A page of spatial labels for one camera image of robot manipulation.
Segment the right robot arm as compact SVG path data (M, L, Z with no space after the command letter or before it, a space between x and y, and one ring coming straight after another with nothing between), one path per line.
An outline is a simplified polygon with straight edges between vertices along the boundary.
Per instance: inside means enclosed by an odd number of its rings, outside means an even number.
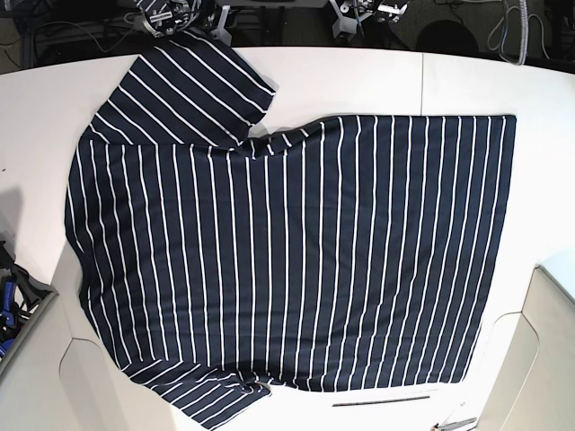
M155 38L171 37L184 31L210 34L227 46L232 35L226 29L230 5L220 6L216 1L134 1L136 10L124 16L124 22L135 31Z

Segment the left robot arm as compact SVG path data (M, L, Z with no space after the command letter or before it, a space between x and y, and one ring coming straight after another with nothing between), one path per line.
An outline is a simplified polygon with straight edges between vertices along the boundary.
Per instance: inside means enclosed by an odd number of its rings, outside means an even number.
M398 23L411 1L328 1L323 7L335 40L352 40L364 36L364 22Z

